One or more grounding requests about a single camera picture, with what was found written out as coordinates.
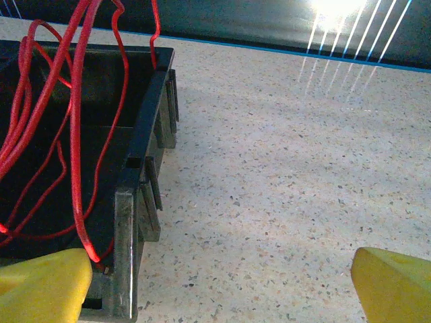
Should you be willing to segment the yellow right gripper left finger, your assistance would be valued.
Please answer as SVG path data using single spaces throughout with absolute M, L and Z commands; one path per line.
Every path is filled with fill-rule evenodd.
M 92 282 L 84 249 L 1 267 L 2 322 L 77 322 Z

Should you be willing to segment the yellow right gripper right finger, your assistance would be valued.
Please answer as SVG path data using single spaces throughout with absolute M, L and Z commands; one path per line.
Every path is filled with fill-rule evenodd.
M 363 247 L 356 250 L 351 277 L 367 321 L 430 321 L 429 260 Z

